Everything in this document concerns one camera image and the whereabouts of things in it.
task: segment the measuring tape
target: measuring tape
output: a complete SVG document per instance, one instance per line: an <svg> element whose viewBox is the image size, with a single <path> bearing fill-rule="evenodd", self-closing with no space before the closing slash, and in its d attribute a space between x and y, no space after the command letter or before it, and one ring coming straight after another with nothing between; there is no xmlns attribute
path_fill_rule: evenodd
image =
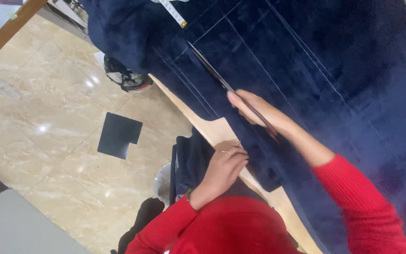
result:
<svg viewBox="0 0 406 254"><path fill-rule="evenodd" d="M172 17L178 22L178 24L180 24L181 28L184 28L187 25L187 22L176 11L169 0L159 0L159 2L166 8L166 10L172 15Z"/></svg>

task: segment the scissors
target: scissors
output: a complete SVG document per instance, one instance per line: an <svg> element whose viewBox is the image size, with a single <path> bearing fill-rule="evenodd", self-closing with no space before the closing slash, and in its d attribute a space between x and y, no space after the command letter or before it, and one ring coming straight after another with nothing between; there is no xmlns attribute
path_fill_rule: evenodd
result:
<svg viewBox="0 0 406 254"><path fill-rule="evenodd" d="M190 48L192 49L192 51L194 52L195 56L197 56L197 58L200 60L200 62L203 64L203 66L206 67L206 69L217 79L219 80L219 82L222 84L222 86L230 91L233 92L235 95L239 96L234 89L225 81L225 79L222 78L222 76L220 76L220 74L216 71L216 69L214 69L214 67L211 66L211 64L206 60L206 58L204 58L204 56L194 47L194 45L192 45L192 43L187 42L190 46ZM272 124L270 124L266 118L264 118L261 113L259 113L252 105L250 105L247 101L244 100L244 98L242 98L241 96L239 96L239 98L242 100L242 102L259 118L261 119L261 121L266 125L266 131L267 133L277 142L278 141L278 137L279 137L279 133L277 130L275 130L275 128L272 126Z"/></svg>

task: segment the woman's left hand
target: woman's left hand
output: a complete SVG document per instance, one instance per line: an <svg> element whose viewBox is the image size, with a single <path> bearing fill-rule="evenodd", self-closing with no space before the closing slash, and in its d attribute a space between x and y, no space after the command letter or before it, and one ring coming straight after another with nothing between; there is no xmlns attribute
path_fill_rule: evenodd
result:
<svg viewBox="0 0 406 254"><path fill-rule="evenodd" d="M190 205L194 210L227 191L248 163L247 152L240 147L239 141L223 141L215 148L203 181L190 194Z"/></svg>

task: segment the red sleeve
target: red sleeve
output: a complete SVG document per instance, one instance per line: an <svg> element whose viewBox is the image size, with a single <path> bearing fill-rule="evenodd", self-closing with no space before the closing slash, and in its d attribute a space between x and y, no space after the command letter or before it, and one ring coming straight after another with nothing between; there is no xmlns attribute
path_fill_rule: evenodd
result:
<svg viewBox="0 0 406 254"><path fill-rule="evenodd" d="M197 215L186 198L179 199L134 237L126 254L164 253Z"/></svg>
<svg viewBox="0 0 406 254"><path fill-rule="evenodd" d="M402 221L394 206L355 166L336 155L313 170L342 209L353 254L406 254Z"/></svg>

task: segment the red sweater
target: red sweater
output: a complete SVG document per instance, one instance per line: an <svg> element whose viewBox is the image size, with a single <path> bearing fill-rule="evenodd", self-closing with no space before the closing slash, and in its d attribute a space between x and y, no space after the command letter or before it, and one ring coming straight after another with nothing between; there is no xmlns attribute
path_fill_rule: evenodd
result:
<svg viewBox="0 0 406 254"><path fill-rule="evenodd" d="M313 172L342 208L353 254L406 254L402 221L392 204L339 155ZM182 198L128 244L126 254L296 254L280 215L264 202L218 198L195 212Z"/></svg>

